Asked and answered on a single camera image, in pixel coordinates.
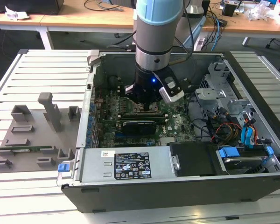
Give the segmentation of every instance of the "floor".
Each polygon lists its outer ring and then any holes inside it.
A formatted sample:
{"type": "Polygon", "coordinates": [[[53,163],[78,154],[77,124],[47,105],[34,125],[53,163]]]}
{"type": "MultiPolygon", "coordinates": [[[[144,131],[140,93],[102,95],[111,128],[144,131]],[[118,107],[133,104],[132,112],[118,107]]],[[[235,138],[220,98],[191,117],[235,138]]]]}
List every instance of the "floor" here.
{"type": "MultiPolygon", "coordinates": [[[[120,40],[112,33],[51,32],[51,37],[55,49],[105,49],[107,45],[120,40]]],[[[215,51],[255,51],[264,55],[277,69],[280,67],[280,42],[276,42],[279,46],[273,42],[270,49],[266,49],[265,46],[270,39],[252,38],[247,47],[242,46],[242,41],[243,38],[222,37],[215,51]]],[[[43,49],[42,41],[36,38],[34,31],[0,30],[0,80],[19,49],[43,49]]]]}

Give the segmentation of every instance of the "sticker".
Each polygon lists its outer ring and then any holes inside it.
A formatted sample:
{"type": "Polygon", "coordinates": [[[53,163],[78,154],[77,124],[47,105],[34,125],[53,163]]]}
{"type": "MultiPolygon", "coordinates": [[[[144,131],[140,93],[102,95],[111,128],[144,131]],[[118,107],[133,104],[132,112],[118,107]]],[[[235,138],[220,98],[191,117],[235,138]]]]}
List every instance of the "sticker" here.
{"type": "Polygon", "coordinates": [[[116,180],[151,178],[148,153],[123,153],[113,156],[116,180]]]}
{"type": "Polygon", "coordinates": [[[112,151],[102,151],[101,157],[114,157],[115,153],[116,153],[115,150],[112,150],[112,151]]]}

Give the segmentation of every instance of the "robotic arm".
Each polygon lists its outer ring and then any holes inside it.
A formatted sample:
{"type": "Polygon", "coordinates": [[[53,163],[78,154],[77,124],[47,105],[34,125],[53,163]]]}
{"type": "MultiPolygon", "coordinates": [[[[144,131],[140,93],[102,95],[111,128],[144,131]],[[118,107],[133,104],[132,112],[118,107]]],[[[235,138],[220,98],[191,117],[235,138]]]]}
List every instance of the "robotic arm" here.
{"type": "Polygon", "coordinates": [[[144,109],[155,101],[175,102],[184,96],[169,68],[175,30],[189,0],[103,0],[137,9],[134,84],[126,95],[144,109]]]}

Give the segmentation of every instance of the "blue cable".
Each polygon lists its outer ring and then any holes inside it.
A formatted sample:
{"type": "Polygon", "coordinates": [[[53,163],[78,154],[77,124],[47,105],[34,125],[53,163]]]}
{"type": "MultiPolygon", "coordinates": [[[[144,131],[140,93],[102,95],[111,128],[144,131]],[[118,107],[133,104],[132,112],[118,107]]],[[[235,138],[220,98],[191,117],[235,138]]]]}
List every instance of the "blue cable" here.
{"type": "Polygon", "coordinates": [[[217,24],[218,24],[218,31],[217,31],[217,36],[216,36],[216,39],[215,39],[215,43],[213,45],[213,47],[211,48],[211,51],[213,51],[213,49],[215,48],[216,44],[217,44],[217,41],[218,41],[218,37],[219,37],[219,30],[220,30],[220,24],[219,24],[219,20],[216,18],[217,20],[217,24]]]}

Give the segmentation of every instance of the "aluminum profile table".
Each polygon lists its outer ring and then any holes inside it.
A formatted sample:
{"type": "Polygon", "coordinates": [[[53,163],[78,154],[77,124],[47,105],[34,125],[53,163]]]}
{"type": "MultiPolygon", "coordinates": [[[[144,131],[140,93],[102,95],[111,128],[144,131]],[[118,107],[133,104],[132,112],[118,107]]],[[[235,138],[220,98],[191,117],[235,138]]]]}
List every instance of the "aluminum profile table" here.
{"type": "MultiPolygon", "coordinates": [[[[13,106],[40,108],[40,92],[52,92],[59,108],[82,106],[86,56],[86,50],[30,50],[15,58],[0,82],[0,144],[13,106]]],[[[56,186],[56,177],[57,171],[0,174],[0,224],[280,223],[280,190],[257,202],[82,214],[56,186]],[[226,221],[230,217],[239,219],[226,221]]]]}
{"type": "MultiPolygon", "coordinates": [[[[264,56],[254,52],[232,54],[280,121],[280,73],[264,56]]],[[[242,98],[247,98],[237,81],[235,86],[242,98]]]]}

